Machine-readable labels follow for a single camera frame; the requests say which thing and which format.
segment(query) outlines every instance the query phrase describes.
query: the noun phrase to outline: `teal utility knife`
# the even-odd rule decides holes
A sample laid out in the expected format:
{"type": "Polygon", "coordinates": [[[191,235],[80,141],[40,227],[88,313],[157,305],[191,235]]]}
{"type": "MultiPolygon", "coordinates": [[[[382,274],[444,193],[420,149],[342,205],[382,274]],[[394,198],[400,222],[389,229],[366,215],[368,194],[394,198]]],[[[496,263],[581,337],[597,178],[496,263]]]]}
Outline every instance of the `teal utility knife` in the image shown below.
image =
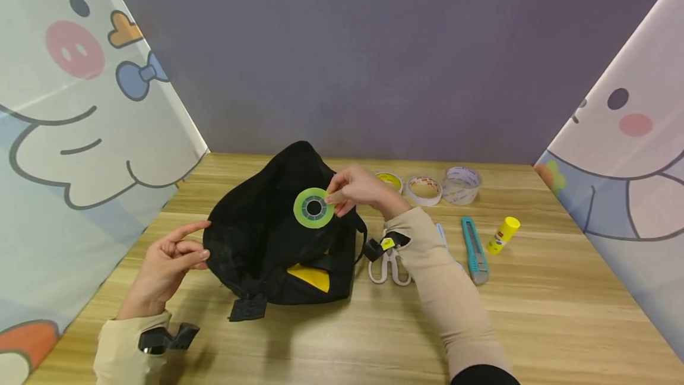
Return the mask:
{"type": "Polygon", "coordinates": [[[471,272],[471,279],[474,285],[480,286],[489,280],[489,265],[480,245],[480,237],[477,236],[471,218],[463,217],[461,227],[463,227],[463,238],[466,240],[468,249],[468,269],[471,272]]]}

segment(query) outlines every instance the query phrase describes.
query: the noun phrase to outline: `purple wall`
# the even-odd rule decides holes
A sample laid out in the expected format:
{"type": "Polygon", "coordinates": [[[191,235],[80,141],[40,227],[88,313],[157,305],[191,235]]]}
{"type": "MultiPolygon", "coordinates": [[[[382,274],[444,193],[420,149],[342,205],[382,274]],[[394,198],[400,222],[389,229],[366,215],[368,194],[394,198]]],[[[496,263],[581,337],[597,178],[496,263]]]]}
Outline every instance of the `purple wall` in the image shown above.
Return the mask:
{"type": "Polygon", "coordinates": [[[210,149],[534,163],[656,0],[125,0],[210,149]]]}

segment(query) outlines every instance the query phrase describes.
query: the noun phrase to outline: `pink cheek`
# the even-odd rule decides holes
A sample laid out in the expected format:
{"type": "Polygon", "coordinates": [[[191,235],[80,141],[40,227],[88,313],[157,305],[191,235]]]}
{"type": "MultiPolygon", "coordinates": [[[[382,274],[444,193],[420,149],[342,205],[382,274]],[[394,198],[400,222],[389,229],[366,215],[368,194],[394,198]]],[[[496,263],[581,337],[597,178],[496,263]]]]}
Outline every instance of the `pink cheek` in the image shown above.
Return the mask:
{"type": "Polygon", "coordinates": [[[640,137],[648,134],[653,129],[653,121],[648,116],[641,113],[625,115],[617,125],[620,131],[630,137],[640,137]]]}
{"type": "Polygon", "coordinates": [[[45,33],[45,46],[55,64],[79,79],[96,78],[105,68],[100,43],[73,21],[56,21],[45,33]]]}

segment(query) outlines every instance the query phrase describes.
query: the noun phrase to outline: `yellow glue stick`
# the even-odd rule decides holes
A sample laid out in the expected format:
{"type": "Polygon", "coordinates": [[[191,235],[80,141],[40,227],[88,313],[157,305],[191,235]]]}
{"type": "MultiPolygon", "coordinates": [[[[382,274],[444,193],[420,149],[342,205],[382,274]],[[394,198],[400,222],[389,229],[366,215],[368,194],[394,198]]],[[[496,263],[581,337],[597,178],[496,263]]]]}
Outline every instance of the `yellow glue stick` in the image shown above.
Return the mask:
{"type": "Polygon", "coordinates": [[[499,251],[504,249],[506,242],[515,235],[515,232],[520,228],[520,222],[514,217],[506,217],[501,223],[498,231],[496,231],[494,238],[487,244],[487,251],[491,254],[499,254],[499,251]]]}

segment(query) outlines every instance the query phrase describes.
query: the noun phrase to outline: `cartoon eye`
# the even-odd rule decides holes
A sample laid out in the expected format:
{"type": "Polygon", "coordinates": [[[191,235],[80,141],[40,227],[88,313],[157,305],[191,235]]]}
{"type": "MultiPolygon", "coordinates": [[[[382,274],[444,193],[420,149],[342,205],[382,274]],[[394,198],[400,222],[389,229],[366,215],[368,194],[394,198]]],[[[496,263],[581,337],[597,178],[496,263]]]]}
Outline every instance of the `cartoon eye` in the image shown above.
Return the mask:
{"type": "Polygon", "coordinates": [[[627,104],[629,92],[625,88],[617,88],[608,97],[608,109],[616,111],[627,104]]]}
{"type": "Polygon", "coordinates": [[[76,15],[81,17],[86,17],[90,15],[90,7],[84,0],[69,0],[72,10],[76,12],[76,15]]]}

